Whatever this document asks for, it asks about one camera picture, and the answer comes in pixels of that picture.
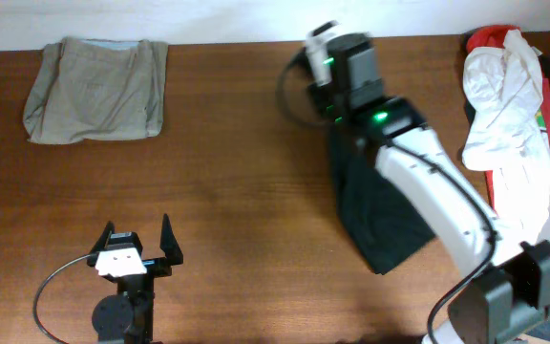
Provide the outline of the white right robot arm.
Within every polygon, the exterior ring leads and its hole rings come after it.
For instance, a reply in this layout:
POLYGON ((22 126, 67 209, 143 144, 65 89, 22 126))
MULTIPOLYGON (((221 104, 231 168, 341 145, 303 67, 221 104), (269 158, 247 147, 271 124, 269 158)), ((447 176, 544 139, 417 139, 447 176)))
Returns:
POLYGON ((520 238, 453 165, 435 130, 402 97, 387 97, 374 48, 334 23, 307 36, 309 93, 340 148, 364 156, 391 191, 379 211, 393 228, 426 225, 461 272, 435 304, 447 320, 427 324, 428 343, 507 343, 550 319, 550 240, 520 238))

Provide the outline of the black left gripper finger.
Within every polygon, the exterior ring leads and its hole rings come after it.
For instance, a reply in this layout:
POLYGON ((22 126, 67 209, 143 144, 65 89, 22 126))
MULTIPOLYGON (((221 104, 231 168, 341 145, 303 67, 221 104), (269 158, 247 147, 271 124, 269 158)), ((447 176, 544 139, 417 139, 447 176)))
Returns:
POLYGON ((164 257, 171 266, 183 263, 183 253, 174 235, 173 228, 167 214, 163 215, 159 248, 163 251, 164 257))
POLYGON ((105 246, 107 245, 110 236, 114 232, 115 232, 115 225, 111 221, 108 221, 106 226, 104 227, 101 235, 96 240, 93 247, 91 248, 90 254, 99 253, 101 250, 103 250, 105 248, 105 246))

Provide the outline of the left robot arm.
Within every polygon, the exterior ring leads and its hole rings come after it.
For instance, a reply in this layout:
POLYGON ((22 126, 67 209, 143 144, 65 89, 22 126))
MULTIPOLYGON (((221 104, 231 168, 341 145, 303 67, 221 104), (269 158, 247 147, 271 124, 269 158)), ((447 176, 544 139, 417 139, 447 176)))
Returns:
POLYGON ((135 232, 115 232, 109 222, 90 250, 87 265, 116 284, 116 293, 100 300, 92 314, 99 343, 145 344, 153 341, 154 281, 172 275, 183 254, 170 219, 162 218, 159 248, 163 255, 143 259, 142 243, 135 232))

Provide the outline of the black shorts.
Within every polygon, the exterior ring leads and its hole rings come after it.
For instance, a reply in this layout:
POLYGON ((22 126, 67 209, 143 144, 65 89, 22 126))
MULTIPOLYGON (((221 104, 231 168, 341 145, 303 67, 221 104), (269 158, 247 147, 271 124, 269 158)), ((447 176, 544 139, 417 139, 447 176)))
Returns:
POLYGON ((434 238, 409 200, 342 131, 329 129, 327 150, 338 218, 373 273, 387 274, 434 238))

